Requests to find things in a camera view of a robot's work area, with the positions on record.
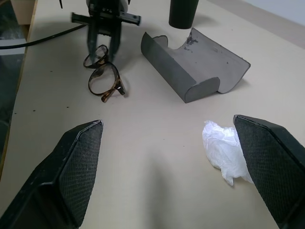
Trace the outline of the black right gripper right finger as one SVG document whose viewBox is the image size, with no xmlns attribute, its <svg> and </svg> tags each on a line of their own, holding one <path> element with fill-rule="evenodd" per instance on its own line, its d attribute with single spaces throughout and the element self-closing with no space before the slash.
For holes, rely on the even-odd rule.
<svg viewBox="0 0 305 229">
<path fill-rule="evenodd" d="M 305 147 L 283 126 L 236 114 L 250 177 L 279 229 L 305 229 Z"/>
</svg>

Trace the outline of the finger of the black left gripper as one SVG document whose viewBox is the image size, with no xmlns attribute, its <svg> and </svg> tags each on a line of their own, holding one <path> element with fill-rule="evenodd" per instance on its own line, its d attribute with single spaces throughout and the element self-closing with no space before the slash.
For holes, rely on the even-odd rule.
<svg viewBox="0 0 305 229">
<path fill-rule="evenodd" d="M 111 36 L 109 46 L 109 61 L 113 62 L 121 42 L 121 28 L 116 28 Z"/>
<path fill-rule="evenodd" d="M 95 22 L 88 25 L 87 46 L 91 61 L 95 61 L 95 50 L 97 44 L 98 26 Z"/>
</svg>

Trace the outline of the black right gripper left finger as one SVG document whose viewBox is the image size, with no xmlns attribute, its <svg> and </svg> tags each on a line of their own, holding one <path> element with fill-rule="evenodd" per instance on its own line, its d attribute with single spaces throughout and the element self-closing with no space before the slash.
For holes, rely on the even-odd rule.
<svg viewBox="0 0 305 229">
<path fill-rule="evenodd" d="M 67 131 L 0 218 L 0 229 L 79 229 L 95 183 L 102 120 Z"/>
</svg>

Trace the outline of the tortoiseshell round glasses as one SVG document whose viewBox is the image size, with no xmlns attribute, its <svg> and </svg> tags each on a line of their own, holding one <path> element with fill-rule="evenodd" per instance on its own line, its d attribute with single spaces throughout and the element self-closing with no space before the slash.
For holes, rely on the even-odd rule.
<svg viewBox="0 0 305 229">
<path fill-rule="evenodd" d="M 127 96 L 119 70 L 109 60 L 109 50 L 106 45 L 98 46 L 93 58 L 88 55 L 83 62 L 83 66 L 86 69 L 94 70 L 88 80 L 88 89 L 93 95 L 99 96 L 103 103 L 106 103 L 115 91 L 122 96 Z M 98 81 L 105 81 L 106 78 L 111 79 L 107 89 L 101 92 L 94 92 L 92 89 L 93 84 Z"/>
</svg>

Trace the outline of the rounded crumpled white tissue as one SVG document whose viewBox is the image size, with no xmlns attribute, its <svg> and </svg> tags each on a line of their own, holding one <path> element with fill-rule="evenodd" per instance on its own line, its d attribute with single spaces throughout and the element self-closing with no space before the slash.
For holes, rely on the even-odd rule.
<svg viewBox="0 0 305 229">
<path fill-rule="evenodd" d="M 235 128 L 221 127 L 208 120 L 205 121 L 202 137 L 209 162 L 221 171 L 228 185 L 233 186 L 234 179 L 239 177 L 253 183 Z"/>
</svg>

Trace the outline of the black cup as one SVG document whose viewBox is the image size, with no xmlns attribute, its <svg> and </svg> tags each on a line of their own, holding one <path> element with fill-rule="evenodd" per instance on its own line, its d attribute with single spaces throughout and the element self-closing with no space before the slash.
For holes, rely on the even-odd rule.
<svg viewBox="0 0 305 229">
<path fill-rule="evenodd" d="M 171 0 L 169 25 L 177 29 L 191 28 L 199 0 Z"/>
</svg>

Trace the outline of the light wooden box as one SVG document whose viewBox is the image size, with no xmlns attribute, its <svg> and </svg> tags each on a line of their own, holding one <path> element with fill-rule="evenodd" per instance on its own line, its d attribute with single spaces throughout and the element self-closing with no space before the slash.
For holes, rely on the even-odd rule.
<svg viewBox="0 0 305 229">
<path fill-rule="evenodd" d="M 30 25 L 37 0 L 10 0 L 19 25 Z"/>
</svg>

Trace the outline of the open grey glasses case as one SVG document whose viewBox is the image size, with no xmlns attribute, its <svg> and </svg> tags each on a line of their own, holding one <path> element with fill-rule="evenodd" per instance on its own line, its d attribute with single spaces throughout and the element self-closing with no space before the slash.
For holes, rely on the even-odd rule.
<svg viewBox="0 0 305 229">
<path fill-rule="evenodd" d="M 141 52 L 185 103 L 230 92 L 251 67 L 195 28 L 178 49 L 169 48 L 165 35 L 145 33 Z"/>
</svg>

